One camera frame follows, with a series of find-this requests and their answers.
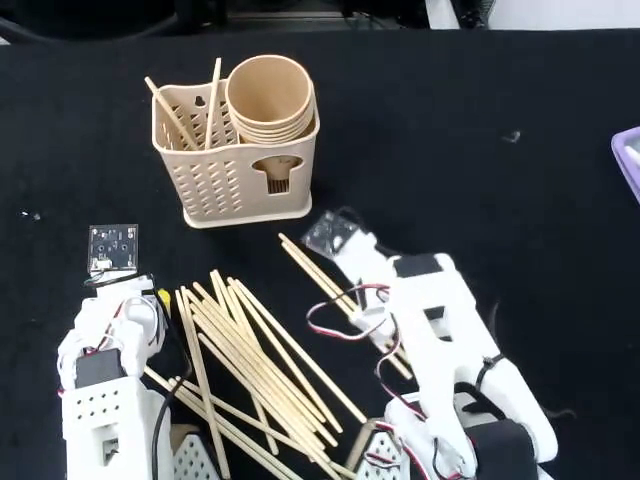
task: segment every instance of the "black table surface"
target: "black table surface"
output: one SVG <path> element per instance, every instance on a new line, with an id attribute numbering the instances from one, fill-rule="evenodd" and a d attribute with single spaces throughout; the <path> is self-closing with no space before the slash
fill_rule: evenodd
<path id="1" fill-rule="evenodd" d="M 504 353 L 543 405 L 577 414 L 553 422 L 554 476 L 637 471 L 640 208 L 610 140 L 640 124 L 638 51 L 640 31 L 222 35 L 0 49 L 0 477 L 64 478 L 56 347 L 90 295 L 81 286 L 90 224 L 140 224 L 141 265 L 168 289 L 206 282 L 212 268 L 243 279 L 367 415 L 382 415 L 388 399 L 372 375 L 375 350 L 307 330 L 304 313 L 325 297 L 276 237 L 299 238 L 340 205 L 398 250 L 450 253 L 481 313 L 499 300 Z M 226 75 L 272 52 L 302 62 L 316 84 L 314 209 L 294 221 L 190 229 L 151 146 L 143 77 L 204 83 L 216 56 Z M 168 363 L 164 373 L 177 374 Z M 213 362 L 211 371 L 216 393 L 252 412 L 233 379 Z M 331 456 L 344 462 L 359 425 L 329 403 L 345 427 Z M 173 410 L 177 421 L 196 421 Z M 227 449 L 234 478 L 266 477 Z M 322 478 L 282 450 L 304 478 Z"/>

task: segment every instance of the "paper cup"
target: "paper cup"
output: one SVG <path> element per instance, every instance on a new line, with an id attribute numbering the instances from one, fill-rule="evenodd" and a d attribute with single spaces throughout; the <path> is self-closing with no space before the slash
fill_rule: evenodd
<path id="1" fill-rule="evenodd" d="M 312 103 L 313 84 L 297 62 L 261 55 L 240 63 L 226 84 L 229 113 L 237 123 L 257 130 L 296 125 Z"/>
<path id="2" fill-rule="evenodd" d="M 312 102 L 308 105 L 307 109 L 303 112 L 302 117 L 298 119 L 298 121 L 292 125 L 288 125 L 286 127 L 278 128 L 278 129 L 257 129 L 251 126 L 247 126 L 238 119 L 234 122 L 234 127 L 236 130 L 241 131 L 243 134 L 252 136 L 252 137 L 265 137 L 275 139 L 277 137 L 283 138 L 287 137 L 288 140 L 295 138 L 296 135 L 299 135 L 304 129 L 311 123 L 313 120 L 313 115 L 315 113 L 315 97 L 312 97 Z"/>

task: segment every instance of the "red wire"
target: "red wire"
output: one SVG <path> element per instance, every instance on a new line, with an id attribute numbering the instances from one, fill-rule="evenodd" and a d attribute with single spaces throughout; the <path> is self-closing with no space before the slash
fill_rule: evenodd
<path id="1" fill-rule="evenodd" d="M 334 304 L 336 301 L 340 300 L 340 298 L 344 297 L 348 293 L 355 292 L 357 290 L 366 290 L 366 289 L 369 289 L 369 288 L 375 288 L 375 289 L 378 289 L 378 290 L 389 290 L 389 286 L 388 285 L 383 285 L 381 283 L 363 283 L 362 285 L 357 285 L 355 287 L 350 288 L 349 290 L 346 290 L 345 292 L 341 293 L 337 297 L 333 297 L 331 300 L 328 300 L 326 302 L 320 302 L 320 303 L 314 305 L 313 307 L 311 307 L 309 309 L 309 311 L 307 312 L 307 315 L 306 315 L 307 323 L 309 324 L 309 327 L 311 328 L 311 330 L 313 330 L 315 333 L 319 333 L 320 335 L 326 335 L 327 337 L 338 338 L 340 340 L 344 340 L 344 341 L 347 341 L 347 342 L 358 342 L 360 340 L 364 340 L 365 338 L 367 338 L 369 335 L 371 335 L 373 332 L 375 332 L 378 328 L 380 328 L 380 326 L 387 319 L 383 318 L 380 323 L 378 323 L 377 325 L 374 325 L 373 327 L 369 328 L 368 330 L 362 331 L 359 334 L 348 335 L 348 334 L 343 333 L 343 332 L 341 332 L 339 330 L 333 330 L 331 328 L 325 328 L 325 327 L 321 327 L 320 325 L 316 325 L 315 323 L 313 323 L 311 321 L 311 317 L 318 310 L 320 310 L 320 309 L 322 309 L 322 308 L 324 308 L 324 307 L 326 307 L 328 305 Z"/>

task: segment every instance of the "circuit board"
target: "circuit board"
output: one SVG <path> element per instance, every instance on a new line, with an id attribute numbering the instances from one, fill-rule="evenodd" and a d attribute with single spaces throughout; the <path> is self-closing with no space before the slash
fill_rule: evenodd
<path id="1" fill-rule="evenodd" d="M 92 225 L 89 227 L 90 274 L 138 269 L 138 225 Z"/>

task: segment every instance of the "wooden chopstick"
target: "wooden chopstick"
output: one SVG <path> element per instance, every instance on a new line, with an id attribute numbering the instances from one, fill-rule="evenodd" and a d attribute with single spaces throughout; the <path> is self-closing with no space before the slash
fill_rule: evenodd
<path id="1" fill-rule="evenodd" d="M 170 381 L 165 380 L 156 372 L 151 370 L 149 367 L 145 367 L 144 373 L 151 379 L 153 379 L 156 383 L 158 383 L 165 390 L 170 391 L 175 385 L 175 381 L 172 379 Z M 195 402 L 191 397 L 187 395 L 188 390 L 184 387 L 179 388 L 176 391 L 176 398 L 180 400 L 183 404 L 185 404 L 189 409 L 191 409 L 196 415 L 199 415 L 204 420 L 207 420 L 207 414 L 204 411 L 204 408 L 200 406 L 198 402 Z M 231 423 L 226 421 L 222 416 L 216 413 L 216 421 L 218 422 L 218 427 L 220 428 L 220 433 L 225 436 L 231 443 L 236 445 L 242 451 L 244 451 L 247 455 L 253 458 L 256 462 L 258 462 L 261 466 L 271 472 L 276 478 L 279 480 L 293 480 L 300 479 L 298 475 L 290 471 L 285 465 L 283 465 L 279 460 L 270 455 L 266 450 L 264 450 L 260 445 L 255 443 L 245 434 L 240 432 L 237 428 L 235 428 Z M 282 472 L 289 471 L 290 474 L 284 476 Z"/>
<path id="2" fill-rule="evenodd" d="M 211 272 L 211 280 L 214 285 L 216 296 L 218 297 L 218 299 L 222 299 L 226 303 L 226 305 L 229 307 L 229 311 L 231 311 L 232 317 L 235 319 L 236 324 L 238 325 L 238 331 L 243 332 L 247 340 L 252 341 L 254 345 L 260 348 L 258 340 L 256 336 L 253 334 L 253 330 L 251 330 L 251 326 L 249 325 L 249 322 L 247 321 L 246 317 L 244 317 L 244 312 L 242 312 L 241 309 L 236 308 L 236 305 L 233 303 L 233 298 L 231 298 L 232 292 L 227 291 L 227 288 L 224 282 L 222 281 L 222 277 L 220 277 L 220 274 L 218 273 L 217 270 L 214 270 L 213 272 Z M 256 409 L 258 418 L 262 423 L 264 423 L 265 426 L 268 427 L 269 423 L 267 421 L 267 416 L 265 415 L 264 410 L 260 405 L 260 402 L 258 402 L 258 400 L 255 397 L 251 397 L 251 401 L 253 402 L 253 406 Z M 267 445 L 269 446 L 269 450 L 271 450 L 271 453 L 273 455 L 278 455 L 278 446 L 276 445 L 276 442 L 274 441 L 273 437 L 270 435 L 267 435 Z"/>
<path id="3" fill-rule="evenodd" d="M 331 392 L 338 397 L 338 399 L 344 404 L 345 407 L 358 419 L 361 423 L 366 423 L 367 417 L 360 411 L 358 407 L 345 395 L 345 393 L 338 387 L 333 380 L 327 375 L 322 368 L 315 362 L 313 358 L 296 342 L 289 332 L 280 325 L 271 313 L 260 303 L 260 301 L 240 282 L 236 280 L 235 285 L 244 294 L 244 296 L 253 304 L 253 306 L 260 312 L 262 318 L 264 318 L 271 327 L 278 332 L 278 334 L 284 339 L 285 342 L 298 354 L 298 356 L 313 370 L 313 372 L 320 377 L 324 384 L 331 390 Z"/>
<path id="4" fill-rule="evenodd" d="M 261 397 L 262 393 L 254 388 L 251 385 L 251 382 L 247 382 L 244 380 L 243 375 L 240 374 L 240 372 L 225 358 L 225 356 L 222 354 L 222 352 L 220 352 L 212 343 L 211 341 L 209 341 L 209 339 L 203 335 L 203 334 L 198 334 L 198 338 L 200 339 L 200 341 L 202 342 L 202 344 L 209 349 L 209 351 L 211 351 L 211 353 L 213 353 L 227 368 L 227 370 L 229 370 L 231 372 L 232 375 L 234 375 L 238 381 L 241 381 L 241 383 L 245 384 L 245 388 L 248 387 L 248 389 L 253 390 L 253 394 Z M 266 399 L 265 397 L 263 397 L 263 405 L 269 404 L 269 400 L 271 399 Z M 320 468 L 322 468 L 322 470 L 324 470 L 324 472 L 329 475 L 332 479 L 334 480 L 340 480 L 340 477 L 335 473 L 335 471 L 328 465 L 328 462 L 330 461 L 329 457 L 327 457 L 327 455 L 322 452 L 321 450 L 318 450 L 317 447 L 313 446 L 311 443 L 309 443 L 309 441 L 300 436 L 299 432 L 296 429 L 292 429 L 291 428 L 291 420 L 292 418 L 287 417 L 284 418 L 280 412 L 278 411 L 277 408 L 273 408 L 272 410 L 269 411 L 269 413 L 276 419 L 278 420 L 278 422 L 285 428 L 287 429 L 287 432 L 290 435 L 294 435 L 294 439 L 296 441 L 298 441 L 300 443 L 300 445 L 302 445 L 302 447 L 305 449 L 306 453 L 309 455 L 309 457 L 311 459 L 313 459 L 314 462 L 316 462 L 318 464 L 318 466 Z"/>
<path id="5" fill-rule="evenodd" d="M 282 242 L 280 245 L 282 246 L 284 251 L 289 254 L 289 256 L 293 259 L 293 261 L 295 261 L 300 266 L 300 268 L 302 268 L 307 273 L 307 275 L 309 275 L 311 277 L 311 279 L 314 282 L 316 282 L 316 284 L 324 291 L 324 293 L 326 293 L 329 296 L 329 298 L 336 298 L 336 297 L 339 296 L 339 294 L 337 294 L 324 281 L 322 276 L 316 274 L 316 272 L 311 268 L 311 266 L 304 260 L 304 257 L 297 255 L 296 252 L 288 244 Z M 353 317 L 356 315 L 356 312 L 358 312 L 360 310 L 360 308 L 358 307 L 357 310 L 351 308 L 347 303 L 347 300 L 346 300 L 347 298 L 349 298 L 349 297 L 344 295 L 344 296 L 338 298 L 335 301 L 335 304 L 340 310 L 342 310 L 344 312 L 344 314 L 349 319 L 349 322 L 353 322 Z"/>
<path id="6" fill-rule="evenodd" d="M 166 98 L 164 98 L 164 95 L 162 95 L 162 92 L 158 89 L 158 87 L 156 87 L 155 83 L 153 83 L 153 81 L 151 81 L 149 77 L 144 77 L 144 81 L 149 87 L 149 90 L 151 90 L 151 93 L 153 93 L 153 96 L 158 100 L 158 103 L 164 110 L 164 113 L 167 114 L 169 120 L 171 120 L 171 123 L 173 123 L 173 126 L 178 129 L 180 135 L 182 135 L 186 142 L 189 144 L 191 150 L 198 150 L 198 144 L 184 127 L 180 119 L 178 119 L 176 113 L 171 108 L 171 105 L 169 105 L 169 102 L 167 102 Z"/>
<path id="7" fill-rule="evenodd" d="M 185 380 L 183 385 L 188 390 L 193 392 L 194 395 L 196 395 L 196 396 L 201 395 L 200 389 L 198 388 L 197 385 L 189 382 L 188 380 Z M 217 397 L 215 397 L 213 395 L 211 395 L 211 401 L 214 402 L 214 403 L 220 402 L 220 406 L 222 406 L 225 403 L 225 402 L 222 402 L 220 399 L 218 399 Z M 234 415 L 236 418 L 246 422 L 248 425 L 251 425 L 252 427 L 257 428 L 258 430 L 262 430 L 263 432 L 268 433 L 269 435 L 273 436 L 276 440 L 278 440 L 280 443 L 283 443 L 283 444 L 291 447 L 292 449 L 294 449 L 294 450 L 296 450 L 296 451 L 298 451 L 300 453 L 306 454 L 304 448 L 302 448 L 300 445 L 298 445 L 296 442 L 291 440 L 286 435 L 283 435 L 280 432 L 278 432 L 277 430 L 274 430 L 272 428 L 265 427 L 262 423 L 256 421 L 255 419 L 251 418 L 249 415 L 246 415 L 246 414 L 240 412 L 239 410 L 231 407 L 228 404 L 227 404 L 227 406 L 230 407 L 228 412 L 230 414 Z M 331 468 L 333 468 L 337 473 L 342 475 L 343 477 L 347 477 L 349 479 L 355 479 L 356 478 L 356 474 L 354 472 L 352 472 L 348 468 L 343 467 L 339 463 L 331 461 L 331 462 L 329 462 L 329 466 Z"/>
<path id="8" fill-rule="evenodd" d="M 326 441 L 336 446 L 337 441 L 329 433 L 329 431 L 318 421 L 317 415 L 321 415 L 315 406 L 304 396 L 300 390 L 273 364 L 271 359 L 266 357 L 261 351 L 258 351 L 248 343 L 243 337 L 239 336 L 234 330 L 225 325 L 221 317 L 209 317 L 207 307 L 196 298 L 190 298 L 191 306 L 197 314 L 196 322 L 205 331 L 209 332 L 209 337 L 218 344 L 227 356 L 233 356 L 236 365 L 242 365 L 242 371 L 254 372 L 254 378 L 263 382 L 269 382 L 268 387 L 271 388 L 272 394 L 278 395 L 283 399 L 287 399 L 297 409 L 297 411 L 305 418 L 312 430 L 317 431 Z"/>
<path id="9" fill-rule="evenodd" d="M 207 129 L 204 139 L 204 149 L 209 150 L 211 148 L 211 133 L 213 130 L 213 118 L 215 115 L 217 96 L 218 96 L 218 82 L 220 81 L 220 66 L 222 59 L 216 58 L 215 66 L 213 67 L 213 78 L 211 79 L 211 93 L 209 95 L 209 116 L 207 117 Z"/>
<path id="10" fill-rule="evenodd" d="M 188 305 L 184 304 L 184 301 L 186 301 L 186 299 L 184 298 L 184 292 L 184 287 L 182 287 L 182 295 L 178 290 L 175 291 L 176 303 L 178 304 L 178 310 L 180 311 L 180 316 L 182 317 L 185 336 L 187 337 L 187 343 L 191 352 L 191 360 L 196 371 L 196 377 L 198 379 L 198 383 L 200 384 L 200 388 L 205 395 L 204 406 L 207 413 L 207 419 L 209 421 L 211 438 L 213 439 L 216 456 L 218 457 L 220 475 L 226 480 L 231 478 L 231 473 L 229 472 L 229 463 L 227 462 L 227 456 L 224 451 L 224 445 L 222 444 L 222 438 L 220 438 L 220 432 L 218 432 L 217 424 L 215 421 L 215 410 L 213 408 L 213 405 L 211 404 L 210 399 L 211 391 L 209 390 L 209 378 L 207 376 L 207 371 L 204 368 L 204 361 L 202 360 L 200 344 L 198 343 L 196 337 L 196 327 L 193 324 L 193 319 L 191 318 L 191 309 Z"/>
<path id="11" fill-rule="evenodd" d="M 277 379 L 281 380 L 284 383 L 284 385 L 288 387 L 288 391 L 290 391 L 291 395 L 293 395 L 292 400 L 296 404 L 301 403 L 304 406 L 304 408 L 308 410 L 316 419 L 318 419 L 320 422 L 324 422 L 326 419 L 322 415 L 322 413 L 300 391 L 300 389 L 298 389 L 298 387 L 295 386 L 294 383 L 291 380 L 289 380 L 289 378 L 286 375 L 284 375 L 278 367 L 276 367 L 276 365 L 273 363 L 271 359 L 266 357 L 266 355 L 264 355 L 264 353 L 261 350 L 257 349 L 254 345 L 249 343 L 245 338 L 238 336 L 233 329 L 230 329 L 229 328 L 230 325 L 228 321 L 216 322 L 216 318 L 218 320 L 225 320 L 225 319 L 223 316 L 221 316 L 221 312 L 217 308 L 217 305 L 215 305 L 213 298 L 211 298 L 211 296 L 207 293 L 207 291 L 204 290 L 202 286 L 200 286 L 197 282 L 194 282 L 193 286 L 198 291 L 198 293 L 200 293 L 204 298 L 204 301 L 200 302 L 197 298 L 195 298 L 195 296 L 193 296 L 192 293 L 190 293 L 190 295 L 192 296 L 193 303 L 196 306 L 198 306 L 201 310 L 207 311 L 208 314 L 205 314 L 206 316 L 209 314 L 212 315 L 211 320 L 215 324 L 214 327 L 217 329 L 222 329 L 225 335 L 227 335 L 228 337 L 237 337 L 239 345 L 242 347 L 241 350 L 243 350 L 249 355 L 248 358 L 256 357 L 257 359 L 264 360 L 264 366 L 267 367 L 267 372 L 270 372 L 269 374 L 272 376 L 275 375 Z"/>
<path id="12" fill-rule="evenodd" d="M 318 278 L 318 280 L 322 283 L 324 283 L 325 285 L 327 285 L 329 287 L 329 290 L 331 290 L 332 294 L 334 296 L 337 295 L 342 295 L 344 294 L 344 292 L 342 291 L 342 289 L 333 281 L 331 280 L 331 278 L 329 277 L 329 275 L 327 275 L 326 273 L 324 273 L 322 271 L 322 269 L 316 265 L 307 254 L 305 254 L 300 247 L 298 247 L 295 243 L 293 243 L 293 241 L 291 241 L 291 239 L 289 239 L 289 237 L 287 237 L 284 233 L 279 233 L 278 234 L 278 238 L 280 238 L 280 240 L 282 240 L 282 243 L 286 244 L 291 250 L 293 250 L 293 252 L 296 254 L 296 256 L 302 260 L 306 265 L 308 265 L 309 269 L 313 272 L 314 274 L 314 280 L 316 279 L 316 277 Z M 353 299 L 351 297 L 348 296 L 344 296 L 342 297 L 344 302 L 347 304 L 347 306 L 353 310 L 353 311 L 358 311 L 360 310 L 360 307 L 358 306 L 358 304 L 356 302 L 353 301 Z"/>
<path id="13" fill-rule="evenodd" d="M 253 318 L 254 322 L 256 322 L 256 324 L 260 327 L 260 329 L 265 334 L 269 342 L 271 342 L 271 345 L 273 345 L 273 347 L 276 349 L 276 351 L 278 352 L 282 360 L 284 360 L 284 362 L 287 364 L 287 367 L 289 367 L 289 370 L 291 370 L 291 372 L 296 377 L 298 382 L 300 382 L 300 384 L 302 385 L 302 388 L 306 390 L 306 392 L 309 394 L 311 399 L 315 402 L 315 404 L 318 406 L 318 408 L 321 410 L 321 412 L 324 414 L 324 416 L 327 418 L 327 420 L 333 426 L 333 428 L 338 433 L 342 433 L 343 431 L 342 426 L 340 425 L 340 423 L 338 423 L 338 420 L 336 420 L 331 410 L 329 410 L 329 407 L 327 407 L 326 404 L 322 401 L 322 399 L 320 398 L 320 395 L 318 395 L 318 393 L 311 386 L 307 378 L 302 374 L 302 371 L 295 364 L 295 362 L 293 361 L 289 353 L 284 349 L 284 347 L 282 346 L 278 338 L 271 332 L 271 330 L 269 329 L 267 324 L 264 322 L 264 320 L 262 320 L 262 318 L 260 317 L 260 314 L 256 311 L 256 309 L 253 307 L 251 302 L 247 299 L 247 297 L 244 296 L 244 294 L 238 288 L 238 286 L 235 284 L 235 281 L 232 278 L 228 278 L 227 282 L 231 286 L 231 291 L 234 292 L 237 298 L 242 302 L 244 307 L 249 312 L 249 315 L 251 315 L 251 318 Z"/>
<path id="14" fill-rule="evenodd" d="M 313 261 L 307 255 L 305 255 L 305 253 L 302 252 L 302 250 L 300 250 L 297 246 L 295 246 L 293 242 L 291 242 L 291 240 L 289 240 L 282 233 L 280 234 L 280 238 L 286 239 L 286 240 L 283 240 L 282 243 L 280 244 L 282 248 L 307 273 L 307 275 L 309 275 L 311 279 L 315 281 L 316 284 L 327 295 L 329 295 L 330 298 L 340 297 L 338 298 L 338 300 L 336 300 L 335 303 L 347 315 L 347 318 L 349 319 L 349 321 L 353 323 L 353 318 L 355 315 L 357 315 L 360 312 L 360 307 L 356 306 L 357 310 L 350 309 L 346 299 L 349 299 L 351 303 L 355 305 L 353 300 L 351 300 L 347 295 L 344 295 L 344 292 L 342 291 L 342 289 L 340 289 L 340 287 L 338 287 L 335 283 L 333 283 L 329 279 L 329 277 L 324 272 L 322 272 L 322 270 L 320 270 L 320 267 L 315 265 L 315 263 L 313 263 Z M 383 347 L 377 345 L 376 343 L 374 343 L 374 345 L 380 352 L 387 353 L 388 350 L 385 350 Z M 407 369 L 407 367 L 405 367 L 396 357 L 394 356 L 389 357 L 388 361 L 389 363 L 391 363 L 391 365 L 395 367 L 398 373 L 400 373 L 400 375 L 402 375 L 404 378 L 406 378 L 407 380 L 410 380 L 411 378 L 413 378 L 413 375 L 411 374 L 409 369 Z"/>

